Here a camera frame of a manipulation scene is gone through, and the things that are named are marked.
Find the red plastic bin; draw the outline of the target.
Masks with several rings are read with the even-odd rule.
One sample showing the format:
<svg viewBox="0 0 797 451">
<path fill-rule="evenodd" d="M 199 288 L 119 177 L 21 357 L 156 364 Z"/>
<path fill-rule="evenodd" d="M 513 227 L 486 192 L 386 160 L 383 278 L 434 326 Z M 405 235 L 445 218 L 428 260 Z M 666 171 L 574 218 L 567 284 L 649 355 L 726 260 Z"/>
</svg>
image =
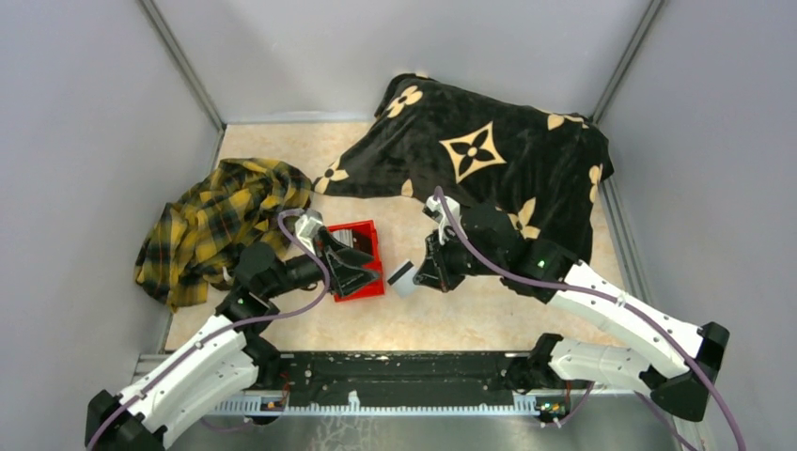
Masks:
<svg viewBox="0 0 797 451">
<path fill-rule="evenodd" d="M 379 237 L 374 221 L 365 220 L 347 224 L 329 225 L 327 228 L 337 240 L 348 244 L 355 250 L 365 252 L 372 256 L 372 261 L 366 264 L 365 267 L 378 273 L 378 278 L 374 282 L 360 288 L 351 295 L 340 296 L 334 294 L 335 302 L 343 303 L 383 296 L 385 293 L 384 271 L 379 252 Z"/>
</svg>

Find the yellow plaid shirt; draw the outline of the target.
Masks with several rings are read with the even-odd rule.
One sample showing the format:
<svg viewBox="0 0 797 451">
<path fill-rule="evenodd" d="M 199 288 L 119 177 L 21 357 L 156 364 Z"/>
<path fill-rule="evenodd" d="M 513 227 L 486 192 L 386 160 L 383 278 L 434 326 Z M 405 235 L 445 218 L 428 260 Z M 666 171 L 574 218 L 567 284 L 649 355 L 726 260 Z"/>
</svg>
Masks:
<svg viewBox="0 0 797 451">
<path fill-rule="evenodd" d="M 284 256 L 283 210 L 310 206 L 312 181 L 280 160 L 232 158 L 164 205 L 145 237 L 133 281 L 172 311 L 201 305 L 210 288 L 228 290 L 242 250 L 256 242 Z"/>
</svg>

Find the black floral blanket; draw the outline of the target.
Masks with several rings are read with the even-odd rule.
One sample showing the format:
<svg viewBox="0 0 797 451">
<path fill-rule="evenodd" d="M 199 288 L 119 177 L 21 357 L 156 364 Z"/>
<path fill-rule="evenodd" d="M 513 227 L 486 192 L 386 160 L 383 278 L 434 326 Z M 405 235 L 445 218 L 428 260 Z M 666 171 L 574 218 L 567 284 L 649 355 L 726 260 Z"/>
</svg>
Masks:
<svg viewBox="0 0 797 451">
<path fill-rule="evenodd" d="M 608 138 L 590 118 L 499 101 L 415 73 L 389 82 L 374 117 L 314 180 L 315 192 L 425 201 L 442 188 L 464 207 L 495 206 L 525 238 L 591 259 L 590 219 L 614 167 Z"/>
</svg>

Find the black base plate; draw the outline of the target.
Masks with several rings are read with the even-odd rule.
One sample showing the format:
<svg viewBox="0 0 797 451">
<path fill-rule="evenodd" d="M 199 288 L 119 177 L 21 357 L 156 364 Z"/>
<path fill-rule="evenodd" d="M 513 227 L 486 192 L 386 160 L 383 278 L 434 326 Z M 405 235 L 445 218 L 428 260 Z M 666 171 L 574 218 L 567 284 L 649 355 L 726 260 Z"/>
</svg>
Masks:
<svg viewBox="0 0 797 451">
<path fill-rule="evenodd" d="M 538 390 L 585 389 L 564 382 L 526 351 L 285 351 L 253 384 L 291 407 L 343 406 L 356 393 L 364 407 L 507 406 Z"/>
</svg>

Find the silver magnetic stripe card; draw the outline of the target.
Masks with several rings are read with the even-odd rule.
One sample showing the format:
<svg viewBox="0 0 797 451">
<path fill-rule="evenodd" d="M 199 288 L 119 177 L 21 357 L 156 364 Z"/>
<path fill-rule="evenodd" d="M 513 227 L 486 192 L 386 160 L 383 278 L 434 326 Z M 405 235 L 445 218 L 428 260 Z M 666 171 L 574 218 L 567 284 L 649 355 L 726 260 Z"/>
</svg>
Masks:
<svg viewBox="0 0 797 451">
<path fill-rule="evenodd" d="M 405 260 L 388 276 L 387 284 L 399 297 L 408 297 L 417 289 L 417 285 L 414 282 L 416 271 L 417 268 L 413 262 L 411 260 Z"/>
</svg>

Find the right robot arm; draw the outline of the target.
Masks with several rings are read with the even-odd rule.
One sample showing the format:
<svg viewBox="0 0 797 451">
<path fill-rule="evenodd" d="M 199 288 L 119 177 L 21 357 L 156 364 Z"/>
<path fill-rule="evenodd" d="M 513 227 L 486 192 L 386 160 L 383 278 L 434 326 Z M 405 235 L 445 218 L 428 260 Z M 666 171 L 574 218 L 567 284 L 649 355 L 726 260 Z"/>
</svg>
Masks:
<svg viewBox="0 0 797 451">
<path fill-rule="evenodd" d="M 489 204 L 462 210 L 433 195 L 423 211 L 437 227 L 425 239 L 415 285 L 449 292 L 469 276 L 495 276 L 516 294 L 566 310 L 620 341 L 614 347 L 543 335 L 524 362 L 537 385 L 615 385 L 695 423 L 718 399 L 715 382 L 730 338 L 725 326 L 695 325 L 653 308 L 557 243 L 524 238 Z"/>
</svg>

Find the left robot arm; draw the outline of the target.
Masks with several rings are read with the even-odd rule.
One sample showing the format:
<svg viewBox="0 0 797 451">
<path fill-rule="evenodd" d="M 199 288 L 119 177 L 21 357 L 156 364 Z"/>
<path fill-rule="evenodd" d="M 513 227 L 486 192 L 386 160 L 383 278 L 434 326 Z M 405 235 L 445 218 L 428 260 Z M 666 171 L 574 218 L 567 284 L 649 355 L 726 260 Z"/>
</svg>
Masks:
<svg viewBox="0 0 797 451">
<path fill-rule="evenodd" d="M 285 313 L 275 297 L 320 283 L 347 297 L 377 281 L 372 252 L 339 241 L 325 226 L 309 249 L 287 261 L 265 242 L 244 248 L 231 291 L 181 348 L 118 394 L 101 391 L 88 403 L 88 450 L 167 450 L 218 404 L 282 375 L 280 351 L 261 333 Z"/>
</svg>

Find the cards in red bin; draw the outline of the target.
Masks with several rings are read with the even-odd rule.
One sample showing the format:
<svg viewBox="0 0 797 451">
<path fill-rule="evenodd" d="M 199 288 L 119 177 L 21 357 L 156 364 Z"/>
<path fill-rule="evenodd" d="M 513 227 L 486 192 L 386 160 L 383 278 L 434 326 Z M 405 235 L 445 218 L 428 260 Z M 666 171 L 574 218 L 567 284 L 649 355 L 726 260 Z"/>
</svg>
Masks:
<svg viewBox="0 0 797 451">
<path fill-rule="evenodd" d="M 348 228 L 341 231 L 343 242 L 348 246 L 366 253 L 372 252 L 371 238 L 367 232 Z"/>
</svg>

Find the aluminium front rail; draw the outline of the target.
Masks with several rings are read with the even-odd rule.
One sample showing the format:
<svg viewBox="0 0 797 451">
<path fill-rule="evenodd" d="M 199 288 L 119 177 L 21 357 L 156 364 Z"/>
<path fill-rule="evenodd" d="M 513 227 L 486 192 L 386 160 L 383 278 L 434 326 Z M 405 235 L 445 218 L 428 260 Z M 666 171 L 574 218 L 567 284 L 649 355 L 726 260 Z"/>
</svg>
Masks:
<svg viewBox="0 0 797 451">
<path fill-rule="evenodd" d="M 535 401 L 535 391 L 593 383 L 634 390 L 683 420 L 705 414 L 708 393 L 694 371 L 668 378 L 631 349 L 558 334 L 527 351 L 288 353 L 262 343 L 223 356 L 205 348 L 184 361 L 171 355 L 120 397 L 168 419 L 194 420 L 242 391 L 269 391 L 275 401 L 261 414 L 534 412 L 549 421 L 569 405 Z"/>
</svg>

